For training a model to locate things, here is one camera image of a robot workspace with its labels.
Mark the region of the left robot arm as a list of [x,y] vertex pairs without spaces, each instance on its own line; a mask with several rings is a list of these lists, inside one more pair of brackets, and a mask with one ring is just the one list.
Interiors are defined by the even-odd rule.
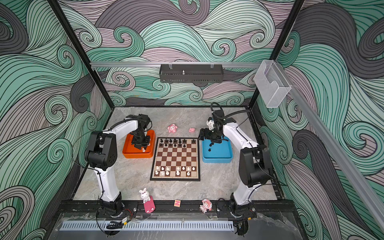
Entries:
[[150,158],[154,153],[155,132],[148,125],[151,119],[144,114],[128,115],[103,131],[94,131],[85,152],[85,159],[97,174],[101,196],[99,203],[115,216],[124,210],[118,189],[114,164],[118,158],[117,141],[126,139],[123,155],[126,158]]

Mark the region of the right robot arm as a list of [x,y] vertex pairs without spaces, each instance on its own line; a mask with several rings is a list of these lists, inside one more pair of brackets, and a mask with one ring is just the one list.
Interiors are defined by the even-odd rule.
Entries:
[[212,116],[207,120],[207,128],[201,129],[200,140],[209,140],[220,144],[225,137],[240,153],[239,176],[241,182],[232,193],[229,208],[233,215],[244,214],[246,207],[252,203],[252,194],[272,178],[272,161],[269,148],[249,137],[232,116],[247,113],[240,110],[225,115],[223,108],[216,102],[211,103]]

